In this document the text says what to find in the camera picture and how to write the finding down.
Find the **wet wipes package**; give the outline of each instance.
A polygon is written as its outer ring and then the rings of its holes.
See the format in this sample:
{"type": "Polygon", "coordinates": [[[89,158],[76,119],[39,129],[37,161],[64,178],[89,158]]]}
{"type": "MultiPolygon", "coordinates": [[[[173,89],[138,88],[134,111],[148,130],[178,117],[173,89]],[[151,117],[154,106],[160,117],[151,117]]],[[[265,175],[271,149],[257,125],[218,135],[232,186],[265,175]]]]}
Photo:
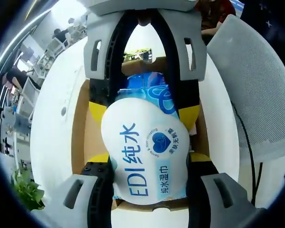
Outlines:
{"type": "Polygon", "coordinates": [[[141,80],[136,82],[130,80],[132,88],[119,91],[102,118],[115,196],[137,205],[184,198],[188,131],[167,85],[141,87],[141,80]]]}

